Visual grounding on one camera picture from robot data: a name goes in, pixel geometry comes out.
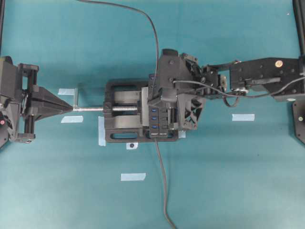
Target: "teal mat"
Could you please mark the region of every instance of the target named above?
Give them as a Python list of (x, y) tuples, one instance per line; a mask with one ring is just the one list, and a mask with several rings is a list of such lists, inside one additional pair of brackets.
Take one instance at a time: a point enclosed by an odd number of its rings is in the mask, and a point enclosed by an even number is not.
[[(201, 65), (299, 55), (290, 0), (120, 3), (151, 16), (160, 49), (189, 53)], [(38, 84), (51, 92), (79, 87), (80, 105), (101, 105), (109, 79), (153, 73), (155, 44), (149, 22), (128, 10), (7, 0), (1, 55), (39, 65)], [(199, 130), (160, 143), (178, 228), (304, 227), (305, 150), (290, 106), (272, 98), (242, 99), (237, 108), (208, 101)], [(232, 122), (232, 114), (255, 121)], [(98, 114), (83, 116), (81, 124), (61, 124), (63, 115), (41, 120), (33, 143), (0, 152), (0, 228), (169, 228), (154, 145), (98, 146)], [(121, 173), (146, 178), (121, 182)]]

